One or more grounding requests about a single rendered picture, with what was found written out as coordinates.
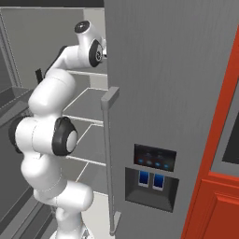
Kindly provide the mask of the grey built-in oven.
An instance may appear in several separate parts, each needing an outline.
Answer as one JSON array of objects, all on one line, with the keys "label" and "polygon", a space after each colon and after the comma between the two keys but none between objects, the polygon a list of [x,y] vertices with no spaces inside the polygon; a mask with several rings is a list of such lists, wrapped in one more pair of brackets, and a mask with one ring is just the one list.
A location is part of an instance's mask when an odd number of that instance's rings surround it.
[{"label": "grey built-in oven", "polygon": [[211,171],[239,176],[239,90],[233,95]]}]

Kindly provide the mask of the red cupboard run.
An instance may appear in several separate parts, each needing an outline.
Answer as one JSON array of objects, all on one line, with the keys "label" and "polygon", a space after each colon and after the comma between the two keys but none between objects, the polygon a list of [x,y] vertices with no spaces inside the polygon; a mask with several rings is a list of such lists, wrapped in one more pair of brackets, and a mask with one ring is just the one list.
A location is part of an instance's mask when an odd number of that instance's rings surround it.
[{"label": "red cupboard run", "polygon": [[181,239],[239,239],[239,176],[211,170],[239,78],[239,25]]}]

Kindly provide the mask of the grey open fridge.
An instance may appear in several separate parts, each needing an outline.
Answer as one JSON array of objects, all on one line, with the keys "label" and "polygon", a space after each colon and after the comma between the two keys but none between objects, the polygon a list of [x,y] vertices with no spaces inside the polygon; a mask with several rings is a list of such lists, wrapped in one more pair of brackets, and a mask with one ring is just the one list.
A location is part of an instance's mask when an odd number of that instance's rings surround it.
[{"label": "grey open fridge", "polygon": [[18,87],[34,91],[61,49],[78,43],[77,23],[89,20],[79,9],[24,8],[9,16],[5,11],[0,7],[0,46],[7,70]]}]

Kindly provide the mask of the grey fridge door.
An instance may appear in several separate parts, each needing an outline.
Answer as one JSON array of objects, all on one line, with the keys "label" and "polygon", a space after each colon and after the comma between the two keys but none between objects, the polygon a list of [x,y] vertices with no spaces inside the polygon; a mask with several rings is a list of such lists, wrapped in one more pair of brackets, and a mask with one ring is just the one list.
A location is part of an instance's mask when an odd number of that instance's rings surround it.
[{"label": "grey fridge door", "polygon": [[105,0],[116,239],[181,239],[239,0]]}]

